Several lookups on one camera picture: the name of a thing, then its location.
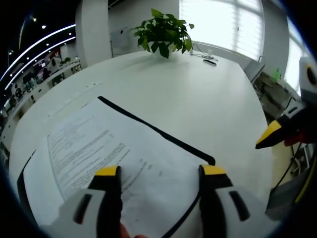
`fluorescent light strip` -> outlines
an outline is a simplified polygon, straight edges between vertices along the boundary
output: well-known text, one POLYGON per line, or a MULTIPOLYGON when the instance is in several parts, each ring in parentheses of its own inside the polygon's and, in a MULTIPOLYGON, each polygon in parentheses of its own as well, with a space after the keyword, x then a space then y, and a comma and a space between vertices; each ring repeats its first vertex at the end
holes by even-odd
POLYGON ((65 42, 71 41, 71 40, 73 40, 73 39, 75 39, 75 38, 76 38, 76 36, 71 37, 71 38, 69 38, 69 39, 67 39, 67 40, 64 40, 64 41, 62 41, 62 42, 59 42, 58 44, 56 44, 56 45, 54 45, 54 46, 48 48, 47 50, 43 51, 43 52, 40 53, 39 55, 35 56, 35 57, 34 57, 33 59, 31 59, 26 65, 24 65, 24 66, 20 69, 20 71, 18 71, 18 72, 16 73, 16 75, 11 79, 11 81, 10 81, 10 82, 8 83, 8 85, 5 87, 5 90, 7 90, 8 87, 10 86, 10 84, 16 79, 16 77, 17 77, 27 66, 29 66, 31 63, 34 63, 34 60, 36 60, 38 57, 40 57, 41 55, 43 55, 43 54, 46 53, 47 51, 50 51, 51 49, 55 48, 56 46, 59 46, 59 45, 61 45, 61 44, 64 44, 65 42))
POLYGON ((28 53, 28 51, 29 51, 30 49, 32 49, 33 47, 35 47, 36 45, 38 45, 40 42, 46 40, 47 38, 49 38, 49 37, 51 37, 51 36, 53 36, 53 35, 55 35, 55 34, 61 32, 61 31, 67 30, 67 29, 69 29, 69 28, 72 28, 72 27, 74 27, 74 26, 76 26, 76 24, 73 24, 73 25, 64 27, 64 28, 62 28, 62 29, 59 29, 58 31, 55 31, 55 32, 53 32, 53 33, 50 33, 50 34, 47 35, 46 37, 43 37, 43 38, 40 39, 39 41, 35 42, 33 45, 31 45, 29 48, 27 48, 22 54, 20 54, 20 56, 19 56, 18 58, 16 58, 15 61, 13 61, 13 63, 9 66, 9 68, 8 68, 8 69, 4 72, 4 74, 2 75, 0 81, 3 79, 3 77, 5 76, 5 74, 8 73, 8 71, 15 65, 15 63, 17 63, 19 59, 21 59, 26 53, 28 53))

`white table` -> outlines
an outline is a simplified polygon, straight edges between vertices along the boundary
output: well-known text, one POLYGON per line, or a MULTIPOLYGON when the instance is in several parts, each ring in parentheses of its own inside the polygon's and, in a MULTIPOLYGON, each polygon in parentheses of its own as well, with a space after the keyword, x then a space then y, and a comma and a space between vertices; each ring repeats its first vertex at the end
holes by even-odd
POLYGON ((5 124, 3 132, 1 134, 1 141, 3 142, 4 146, 7 148, 8 151, 11 151, 11 143, 13 139, 13 134, 20 118, 33 105, 33 101, 31 100, 31 97, 33 96, 35 101, 37 101, 41 96, 43 96, 46 92, 48 92, 53 87, 53 85, 51 85, 51 81, 54 78, 56 78, 58 75, 66 72, 67 70, 70 70, 71 68, 79 64, 80 64, 79 62, 74 62, 74 63, 71 63, 70 65, 63 67, 61 70, 55 72, 50 77, 48 77, 40 85, 36 85, 35 88, 30 93, 24 94, 21 101, 16 105, 16 107, 10 113, 7 123, 5 124))
POLYGON ((272 179, 271 149, 255 144, 267 123, 257 95, 241 67, 217 57, 173 53, 155 61, 138 52, 103 61, 62 81, 20 120, 11 146, 14 188, 26 161, 52 127, 97 96, 104 96, 170 135, 212 155, 235 185, 267 204, 272 179), (72 94, 102 83, 59 108, 72 94))

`green object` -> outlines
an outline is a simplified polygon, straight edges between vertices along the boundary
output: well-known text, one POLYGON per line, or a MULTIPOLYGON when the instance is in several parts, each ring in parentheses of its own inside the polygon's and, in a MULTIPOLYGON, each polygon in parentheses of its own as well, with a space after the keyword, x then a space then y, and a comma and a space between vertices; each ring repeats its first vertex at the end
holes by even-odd
POLYGON ((279 81, 280 77, 281 77, 281 73, 279 71, 279 68, 277 68, 276 72, 273 75, 273 81, 275 83, 277 83, 279 81))
POLYGON ((143 21, 141 26, 137 26, 132 30, 137 30, 134 36, 139 37, 138 46, 142 46, 145 51, 151 52, 149 42, 153 42, 151 49, 155 53, 159 49, 159 53, 168 59, 168 47, 173 44, 173 51, 182 50, 190 51, 193 42, 188 35, 186 26, 193 29, 194 24, 187 24, 185 20, 179 20, 172 14, 163 14, 152 9, 154 18, 143 21))

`floor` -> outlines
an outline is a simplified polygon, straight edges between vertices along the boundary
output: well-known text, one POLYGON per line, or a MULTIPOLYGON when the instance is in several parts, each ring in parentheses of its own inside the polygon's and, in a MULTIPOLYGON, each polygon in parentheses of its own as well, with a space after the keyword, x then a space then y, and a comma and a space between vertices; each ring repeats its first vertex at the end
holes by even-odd
MULTIPOLYGON (((290 164, 290 159, 292 157, 291 147, 285 147, 283 142, 273 146, 273 179, 272 179, 272 187, 275 187, 278 181, 282 178, 285 173, 287 167, 290 164)), ((290 174, 292 168, 286 174, 285 178, 281 182, 281 184, 286 183, 292 179, 292 175, 290 174)))

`window blind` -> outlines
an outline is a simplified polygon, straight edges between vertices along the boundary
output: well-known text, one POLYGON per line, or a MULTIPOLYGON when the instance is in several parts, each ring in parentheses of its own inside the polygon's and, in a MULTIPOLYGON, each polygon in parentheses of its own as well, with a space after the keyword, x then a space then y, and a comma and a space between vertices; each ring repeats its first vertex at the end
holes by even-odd
POLYGON ((307 55, 305 51, 306 47, 301 35, 291 20, 287 19, 287 22, 290 39, 285 81, 298 93, 298 95, 301 95, 299 85, 299 60, 302 56, 307 55))
POLYGON ((260 0, 180 0, 180 18, 193 23, 192 40, 258 60, 264 24, 260 0))

